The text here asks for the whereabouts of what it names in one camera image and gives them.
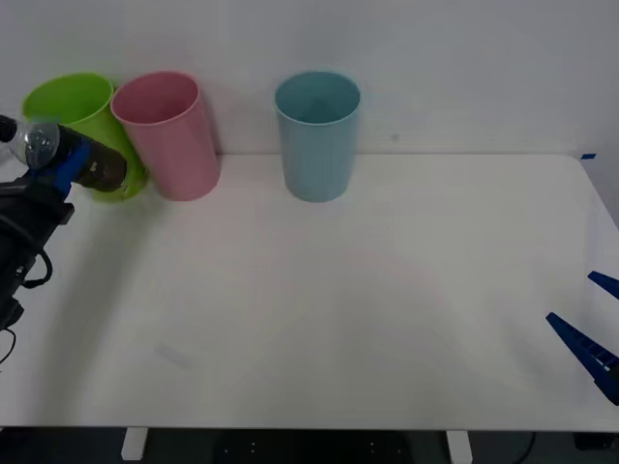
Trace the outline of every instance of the white wall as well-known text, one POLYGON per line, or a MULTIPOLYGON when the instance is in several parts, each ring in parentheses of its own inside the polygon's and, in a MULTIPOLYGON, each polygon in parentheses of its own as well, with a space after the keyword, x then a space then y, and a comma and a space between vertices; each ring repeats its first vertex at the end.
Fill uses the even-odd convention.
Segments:
POLYGON ((272 94, 354 75, 363 151, 614 146, 617 0, 0 0, 0 110, 59 73, 200 77, 228 152, 276 150, 272 94))

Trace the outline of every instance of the black cable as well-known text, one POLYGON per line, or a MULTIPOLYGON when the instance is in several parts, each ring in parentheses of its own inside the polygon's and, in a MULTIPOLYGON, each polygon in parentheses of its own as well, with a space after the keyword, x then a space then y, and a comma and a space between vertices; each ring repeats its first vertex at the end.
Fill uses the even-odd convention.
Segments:
POLYGON ((14 348, 15 348, 15 344, 17 343, 17 335, 15 334, 15 332, 13 332, 11 329, 5 329, 6 332, 8 332, 9 334, 11 334, 13 336, 13 343, 11 344, 11 349, 9 350, 9 353, 7 353, 6 355, 4 355, 4 358, 2 358, 2 360, 0 360, 0 364, 2 364, 4 361, 7 360, 7 358, 11 355, 11 353, 13 352, 14 348))
POLYGON ((23 282, 23 286, 26 288, 35 288, 48 282, 51 279, 51 275, 54 270, 51 266, 51 260, 49 259, 49 256, 47 256, 47 253, 45 252, 43 247, 37 244, 37 241, 32 237, 32 235, 30 235, 30 233, 26 229, 21 227, 14 220, 4 215, 0 215, 0 223, 6 225, 15 235, 19 237, 19 239, 24 241, 26 245, 36 251, 37 254, 40 254, 40 256, 45 262, 45 277, 35 278, 33 280, 26 280, 23 282))
POLYGON ((529 445, 524 450, 524 453, 512 464, 522 464, 524 460, 527 457, 529 457, 529 454, 531 454, 531 450, 533 449, 533 446, 535 445, 536 438, 538 438, 538 432, 531 432, 531 440, 529 440, 529 445))

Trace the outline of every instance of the green cup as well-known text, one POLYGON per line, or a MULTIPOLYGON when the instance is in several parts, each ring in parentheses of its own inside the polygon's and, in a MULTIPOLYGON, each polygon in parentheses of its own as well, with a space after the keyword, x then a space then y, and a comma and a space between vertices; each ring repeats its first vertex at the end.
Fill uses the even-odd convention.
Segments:
POLYGON ((136 195, 145 185, 147 172, 125 130, 109 109, 112 83, 91 72, 63 75, 33 90, 21 111, 28 121, 54 122, 83 133, 118 151, 127 161, 123 186, 112 192, 93 190, 95 199, 120 201, 136 195))

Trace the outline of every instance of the plastic cup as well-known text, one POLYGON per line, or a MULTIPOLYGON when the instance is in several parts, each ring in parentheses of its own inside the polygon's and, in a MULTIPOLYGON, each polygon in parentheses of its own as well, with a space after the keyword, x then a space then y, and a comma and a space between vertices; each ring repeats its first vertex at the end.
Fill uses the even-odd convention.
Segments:
POLYGON ((82 72, 40 85, 26 97, 21 109, 28 121, 60 123, 113 148, 125 158, 127 176, 123 186, 107 193, 93 190, 96 199, 106 201, 131 198, 147 180, 146 169, 109 109, 113 95, 114 86, 109 80, 82 72))
POLYGON ((288 189, 306 201, 342 195, 352 173, 361 92, 335 72, 293 75, 275 94, 283 177, 288 189))
POLYGON ((220 178, 211 128, 197 82, 181 72, 154 72, 121 87, 111 109, 171 200, 206 195, 220 178))

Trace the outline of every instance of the table surface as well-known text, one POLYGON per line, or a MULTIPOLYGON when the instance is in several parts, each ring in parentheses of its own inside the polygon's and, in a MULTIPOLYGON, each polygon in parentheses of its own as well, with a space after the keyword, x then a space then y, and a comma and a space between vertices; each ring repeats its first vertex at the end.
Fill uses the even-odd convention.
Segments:
POLYGON ((17 293, 2 425, 619 431, 545 321, 619 353, 586 279, 619 276, 619 232, 575 159, 364 155, 310 204, 279 157, 228 156, 191 203, 72 200, 17 293))

